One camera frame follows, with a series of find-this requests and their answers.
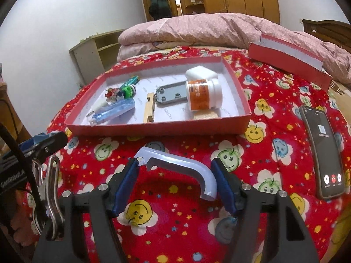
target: red box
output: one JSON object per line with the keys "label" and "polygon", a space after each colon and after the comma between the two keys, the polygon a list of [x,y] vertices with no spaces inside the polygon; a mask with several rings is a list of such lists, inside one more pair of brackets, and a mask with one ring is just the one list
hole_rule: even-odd
{"label": "red box", "polygon": [[297,45],[261,35],[260,42],[249,45],[248,55],[252,59],[298,75],[328,92],[332,77],[322,71],[323,59]]}
{"label": "red box", "polygon": [[[146,87],[153,88],[153,92],[155,92],[158,86],[179,82],[180,79],[185,80],[185,71],[198,65],[214,70],[219,75],[218,78],[223,91],[223,105],[216,110],[219,117],[200,120],[187,119],[192,113],[186,108],[187,104],[183,103],[156,106],[155,121],[153,123],[142,123],[140,116],[143,116],[144,113],[146,95],[151,92]],[[98,98],[101,98],[104,90],[111,84],[118,87],[133,75],[139,75],[141,78],[139,83],[136,84],[136,95],[134,96],[136,107],[133,115],[131,113],[128,115],[128,112],[122,115],[124,119],[127,119],[127,123],[120,123],[121,120],[111,120],[105,124],[90,126],[85,115],[90,111],[91,105]],[[246,131],[250,116],[249,104],[234,71],[227,61],[221,57],[210,56],[143,63],[103,74],[72,109],[65,125],[75,135],[85,136],[241,134]]]}

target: smartphone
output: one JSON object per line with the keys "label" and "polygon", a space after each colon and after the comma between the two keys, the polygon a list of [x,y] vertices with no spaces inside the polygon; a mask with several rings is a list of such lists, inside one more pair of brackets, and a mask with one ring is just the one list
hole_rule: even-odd
{"label": "smartphone", "polygon": [[318,109],[301,106],[300,114],[308,132],[315,163],[317,196],[330,199],[345,191],[343,166],[327,115]]}

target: plastic handle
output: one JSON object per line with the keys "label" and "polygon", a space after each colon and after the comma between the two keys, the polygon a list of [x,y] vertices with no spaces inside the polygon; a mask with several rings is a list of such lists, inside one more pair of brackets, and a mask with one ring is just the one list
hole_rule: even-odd
{"label": "plastic handle", "polygon": [[140,165],[146,165],[150,171],[153,166],[160,166],[166,170],[174,171],[180,174],[188,175],[195,178],[201,187],[200,198],[207,201],[214,201],[217,196],[217,183],[211,170],[203,163],[174,154],[158,151],[148,147],[139,149],[134,158],[139,159]]}

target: blue gripper pad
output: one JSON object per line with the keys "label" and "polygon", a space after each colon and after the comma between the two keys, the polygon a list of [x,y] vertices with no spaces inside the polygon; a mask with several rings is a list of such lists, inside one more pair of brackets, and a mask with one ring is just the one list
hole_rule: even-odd
{"label": "blue gripper pad", "polygon": [[240,195],[241,181],[229,173],[222,161],[215,158],[211,161],[211,171],[217,181],[217,190],[227,212],[234,215],[245,207],[245,200]]}
{"label": "blue gripper pad", "polygon": [[110,182],[117,184],[117,189],[114,192],[111,187],[112,193],[115,193],[115,205],[112,209],[113,214],[117,217],[127,206],[129,196],[134,188],[134,184],[139,175],[139,162],[131,158],[121,173],[113,175]]}

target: pink comforter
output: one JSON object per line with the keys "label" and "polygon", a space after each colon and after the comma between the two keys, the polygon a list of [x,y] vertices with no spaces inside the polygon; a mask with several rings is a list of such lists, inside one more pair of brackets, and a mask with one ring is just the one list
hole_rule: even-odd
{"label": "pink comforter", "polygon": [[346,50],[305,32],[290,31],[266,19],[244,14],[185,15],[135,25],[120,35],[118,59],[162,49],[157,42],[163,41],[248,49],[249,43],[259,41],[261,34],[280,38],[324,58],[323,67],[333,79],[351,87],[351,54]]}

